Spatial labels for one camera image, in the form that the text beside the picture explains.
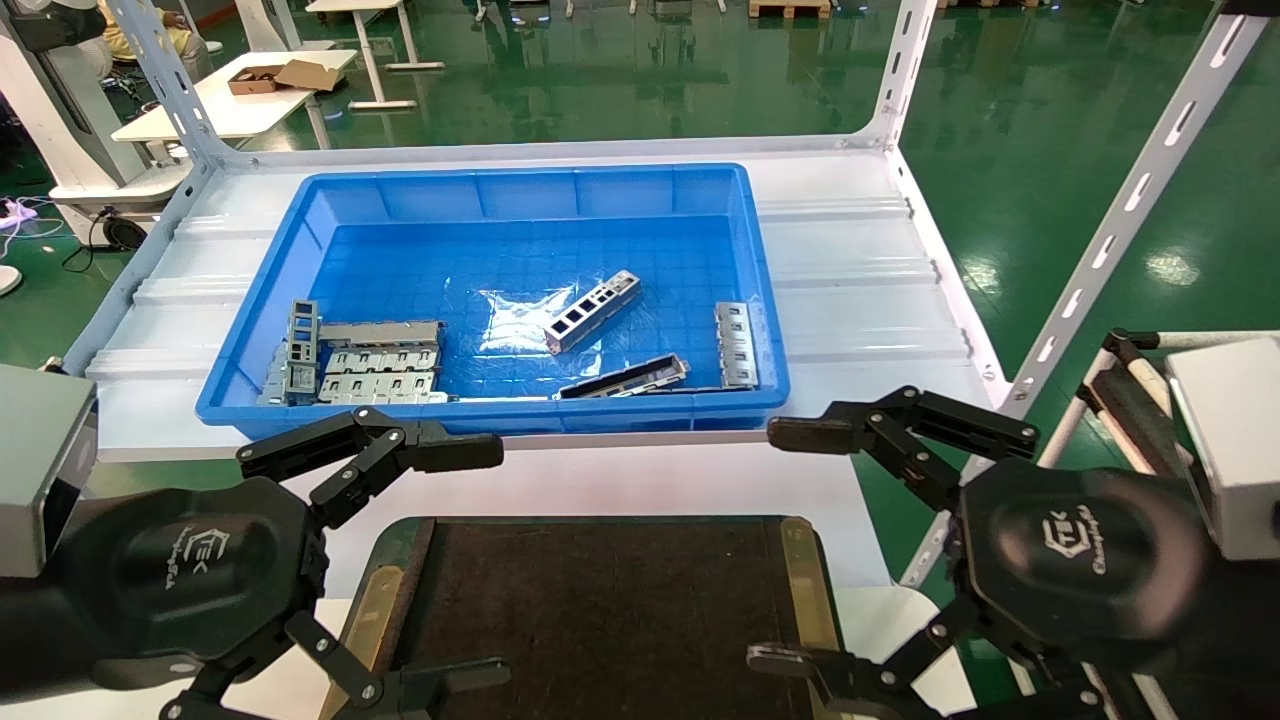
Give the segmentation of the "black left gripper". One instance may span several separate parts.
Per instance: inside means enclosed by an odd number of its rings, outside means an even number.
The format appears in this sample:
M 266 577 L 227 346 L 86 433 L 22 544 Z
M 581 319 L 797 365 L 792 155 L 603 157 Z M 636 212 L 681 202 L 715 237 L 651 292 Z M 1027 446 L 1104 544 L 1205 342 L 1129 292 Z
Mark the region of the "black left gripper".
M 511 679 L 500 657 L 375 674 L 314 615 L 337 529 L 407 471 L 498 468 L 495 434 L 452 434 L 372 406 L 246 445 L 225 489 L 90 502 L 45 569 L 45 689 L 133 691 L 204 669 L 161 719 L 257 719 L 221 703 L 291 639 L 347 694 L 335 719 L 436 719 L 462 692 Z M 276 484 L 337 464 L 310 506 Z

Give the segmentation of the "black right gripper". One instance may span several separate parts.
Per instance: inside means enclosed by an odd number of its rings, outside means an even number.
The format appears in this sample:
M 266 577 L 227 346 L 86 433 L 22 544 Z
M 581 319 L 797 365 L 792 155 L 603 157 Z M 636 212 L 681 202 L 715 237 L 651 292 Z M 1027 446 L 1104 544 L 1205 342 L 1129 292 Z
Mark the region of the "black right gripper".
M 934 511 L 959 505 L 966 579 L 959 596 L 890 657 L 750 644 L 748 666 L 808 682 L 832 712 L 945 719 L 913 683 L 989 611 L 1038 650 L 1126 669 L 1174 656 L 1217 550 L 1189 489 L 1119 468 L 1053 470 L 1030 459 L 1041 433 L 996 411 L 904 386 L 870 402 L 835 401 L 819 416 L 774 416 L 772 447 L 867 454 Z M 960 493 L 961 473 L 934 441 L 996 462 Z M 1101 694 L 1074 682 L 952 714 L 951 719 L 1100 719 Z

